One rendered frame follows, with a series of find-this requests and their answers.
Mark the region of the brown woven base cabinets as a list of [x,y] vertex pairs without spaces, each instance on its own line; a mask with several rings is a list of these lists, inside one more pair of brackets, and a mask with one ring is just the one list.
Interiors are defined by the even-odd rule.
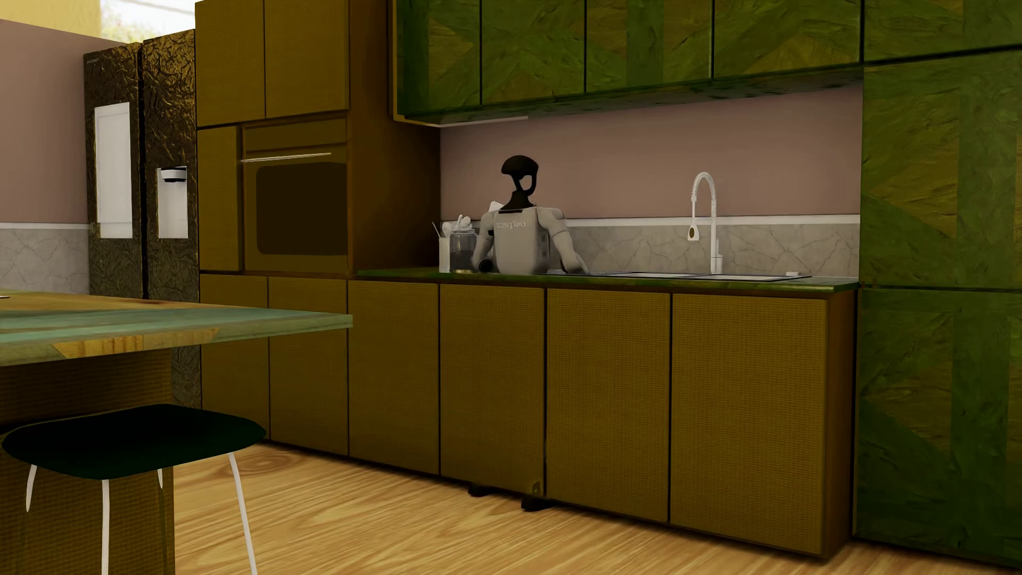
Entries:
[[844,278],[203,273],[200,301],[347,312],[204,345],[203,408],[270,439],[829,557],[850,538]]

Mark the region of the white humanoid robot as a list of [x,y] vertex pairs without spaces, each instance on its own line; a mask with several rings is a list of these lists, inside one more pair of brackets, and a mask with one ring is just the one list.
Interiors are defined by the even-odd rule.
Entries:
[[[505,273],[508,275],[540,275],[550,269],[551,241],[554,242],[560,257],[561,269],[571,272],[588,273],[589,270],[580,260],[579,254],[569,245],[570,234],[563,213],[555,208],[537,207],[530,202],[530,197],[537,188],[539,164],[523,154],[512,155],[501,169],[502,174],[512,178],[515,190],[508,202],[499,209],[493,209],[480,218],[479,245],[475,248],[471,263],[482,273]],[[525,190],[522,181],[530,179],[530,188]],[[564,263],[565,255],[569,261]],[[529,494],[523,494],[521,509],[527,513],[543,511],[553,506],[547,497],[547,290],[543,289],[543,467],[542,476],[530,488]]]

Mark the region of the built-in brown wall oven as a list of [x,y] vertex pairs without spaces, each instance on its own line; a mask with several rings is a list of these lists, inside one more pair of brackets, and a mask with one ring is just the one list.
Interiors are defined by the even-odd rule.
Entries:
[[349,271],[345,118],[242,129],[244,269]]

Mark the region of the black stool with white legs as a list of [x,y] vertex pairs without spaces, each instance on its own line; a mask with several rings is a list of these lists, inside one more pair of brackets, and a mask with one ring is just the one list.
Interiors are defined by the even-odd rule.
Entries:
[[32,504],[39,469],[101,481],[100,575],[109,575],[110,481],[155,472],[214,456],[228,456],[241,516],[250,575],[258,575],[235,452],[258,443],[267,432],[248,418],[170,403],[93,413],[64,420],[22,425],[7,433],[0,446],[30,464],[24,509]]

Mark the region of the clear glass jar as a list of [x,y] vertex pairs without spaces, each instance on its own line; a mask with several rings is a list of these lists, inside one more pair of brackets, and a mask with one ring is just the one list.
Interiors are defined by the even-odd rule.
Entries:
[[477,234],[472,226],[455,228],[449,234],[449,268],[455,273],[473,273]]

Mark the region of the dark textured double-door refrigerator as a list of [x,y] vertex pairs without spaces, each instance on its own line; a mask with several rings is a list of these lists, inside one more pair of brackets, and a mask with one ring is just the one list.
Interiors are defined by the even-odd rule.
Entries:
[[199,301],[195,32],[83,56],[88,292]]

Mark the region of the flat steel kitchen sink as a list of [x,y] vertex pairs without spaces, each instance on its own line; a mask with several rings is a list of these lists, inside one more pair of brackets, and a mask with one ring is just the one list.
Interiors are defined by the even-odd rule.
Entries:
[[795,273],[785,275],[762,274],[728,274],[728,273],[666,273],[666,272],[601,272],[594,277],[630,278],[631,280],[664,280],[664,281],[753,281],[773,282],[807,280],[809,274]]

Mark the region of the green wooden island counter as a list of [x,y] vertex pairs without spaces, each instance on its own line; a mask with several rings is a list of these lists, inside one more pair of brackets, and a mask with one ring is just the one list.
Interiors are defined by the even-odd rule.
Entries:
[[[68,417],[172,404],[172,351],[339,331],[351,315],[32,292],[0,294],[0,442]],[[174,575],[172,470],[110,481],[109,575]],[[100,575],[101,481],[0,446],[0,575]]]

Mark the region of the white spring kitchen faucet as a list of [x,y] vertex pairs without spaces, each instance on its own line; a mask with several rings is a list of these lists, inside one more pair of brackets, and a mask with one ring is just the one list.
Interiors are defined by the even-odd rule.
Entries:
[[716,275],[722,272],[721,241],[718,238],[718,195],[711,175],[707,172],[700,172],[693,181],[691,191],[691,223],[688,229],[687,238],[690,242],[700,241],[700,232],[697,225],[696,207],[698,202],[698,190],[702,182],[706,182],[710,191],[710,215],[709,215],[709,273]]

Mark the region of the green marbled tall cabinet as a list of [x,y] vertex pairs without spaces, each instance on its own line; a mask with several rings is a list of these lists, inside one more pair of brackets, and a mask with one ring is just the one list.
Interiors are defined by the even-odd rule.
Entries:
[[1022,0],[866,0],[855,533],[1022,568]]

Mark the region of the brown tall oven cabinet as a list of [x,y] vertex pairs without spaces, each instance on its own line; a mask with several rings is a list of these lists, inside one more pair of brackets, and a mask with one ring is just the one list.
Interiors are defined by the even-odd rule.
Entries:
[[440,131],[394,119],[394,8],[196,2],[201,278],[438,262]]

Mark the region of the white utensil holder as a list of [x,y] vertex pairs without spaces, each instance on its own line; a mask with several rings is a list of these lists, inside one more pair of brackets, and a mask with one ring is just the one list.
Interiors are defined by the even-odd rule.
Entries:
[[451,271],[451,241],[455,234],[472,228],[469,215],[459,215],[451,221],[433,221],[432,226],[439,238],[439,272]]

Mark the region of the green marbled wall cabinets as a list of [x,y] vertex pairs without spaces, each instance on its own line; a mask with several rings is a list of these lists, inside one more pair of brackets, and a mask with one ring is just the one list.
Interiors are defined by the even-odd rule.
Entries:
[[394,116],[436,126],[862,77],[862,0],[391,0]]

